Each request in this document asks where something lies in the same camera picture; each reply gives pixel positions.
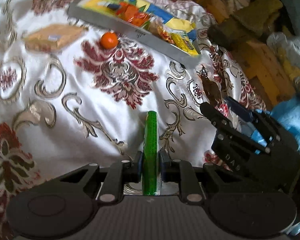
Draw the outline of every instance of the tablecloth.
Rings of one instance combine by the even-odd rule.
[[[199,110],[210,102],[240,129],[222,98],[264,108],[231,54],[207,37],[213,16],[189,0],[148,0],[196,23],[201,63],[183,68],[153,48],[68,18],[73,0],[0,0],[0,239],[12,233],[5,209],[33,185],[88,163],[110,166],[142,150],[146,112],[158,113],[160,147],[171,158],[224,165],[211,151],[216,129]],[[22,37],[52,23],[87,33],[56,54],[27,51]]]

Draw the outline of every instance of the silver screw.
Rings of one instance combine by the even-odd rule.
[[[199,202],[202,200],[202,197],[199,194],[189,194],[187,200],[191,202]]]
[[[111,202],[115,200],[115,196],[112,194],[103,194],[99,197],[102,202]]]
[[[220,139],[222,141],[224,138],[225,137],[222,134],[218,134],[218,139]]]

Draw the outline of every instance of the ribbed black surface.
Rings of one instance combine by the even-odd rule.
[[[219,229],[201,207],[178,196],[125,196],[115,206],[100,208],[82,231],[63,240],[235,240]],[[275,240],[288,240],[285,235]]]

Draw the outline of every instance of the tangerine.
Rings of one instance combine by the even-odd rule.
[[[100,44],[105,49],[113,49],[118,45],[118,37],[115,33],[107,32],[102,35]]]

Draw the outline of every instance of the orange fruit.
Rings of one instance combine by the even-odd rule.
[[[105,49],[113,49],[118,45],[118,37],[115,33],[107,32],[102,35],[100,44]]]

